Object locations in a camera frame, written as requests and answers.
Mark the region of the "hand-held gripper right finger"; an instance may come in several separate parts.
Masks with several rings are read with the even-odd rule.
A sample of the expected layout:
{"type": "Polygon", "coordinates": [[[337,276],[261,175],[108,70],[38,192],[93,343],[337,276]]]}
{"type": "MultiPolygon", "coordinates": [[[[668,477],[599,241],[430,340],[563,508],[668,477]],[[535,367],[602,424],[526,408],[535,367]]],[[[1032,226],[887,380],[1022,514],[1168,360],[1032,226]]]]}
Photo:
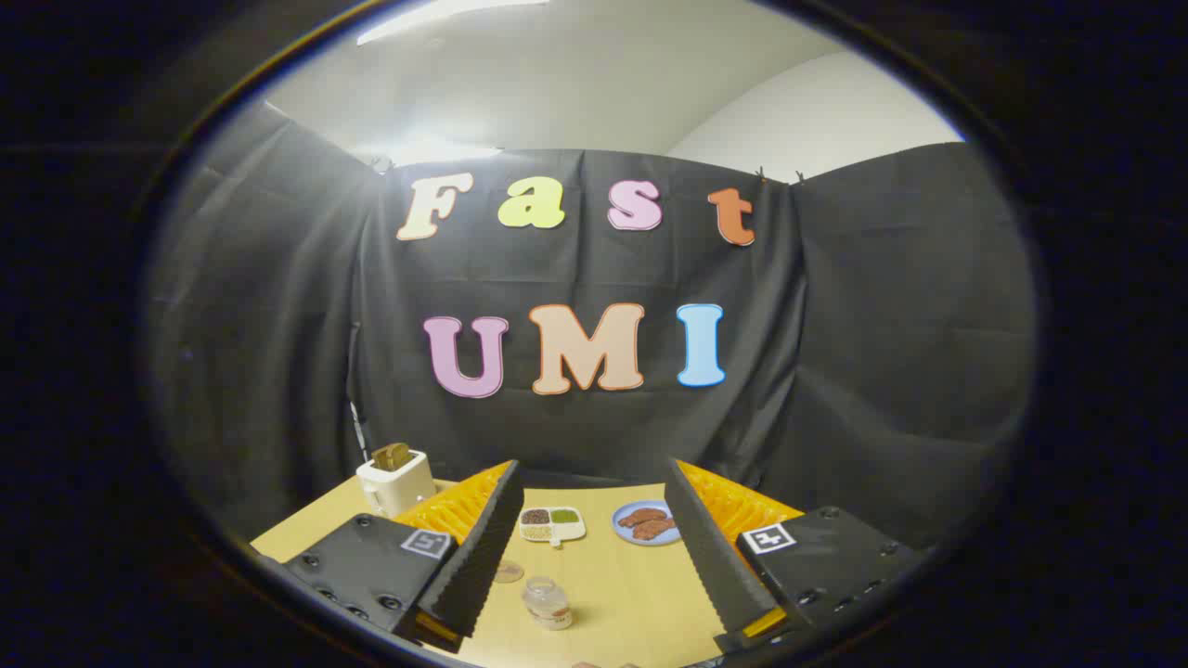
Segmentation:
{"type": "Polygon", "coordinates": [[[930,557],[842,508],[794,510],[677,459],[666,462],[665,502],[725,654],[802,654],[852,634],[930,557]]]}

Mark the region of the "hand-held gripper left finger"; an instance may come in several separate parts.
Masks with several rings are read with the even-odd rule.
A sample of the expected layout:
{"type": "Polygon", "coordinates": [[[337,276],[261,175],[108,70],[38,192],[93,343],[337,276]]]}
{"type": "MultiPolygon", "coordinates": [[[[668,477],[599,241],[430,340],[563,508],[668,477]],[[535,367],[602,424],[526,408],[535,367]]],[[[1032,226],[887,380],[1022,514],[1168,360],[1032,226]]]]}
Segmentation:
{"type": "Polygon", "coordinates": [[[474,635],[523,508],[501,462],[397,519],[356,513],[282,562],[282,578],[378,634],[459,651],[474,635]]]}

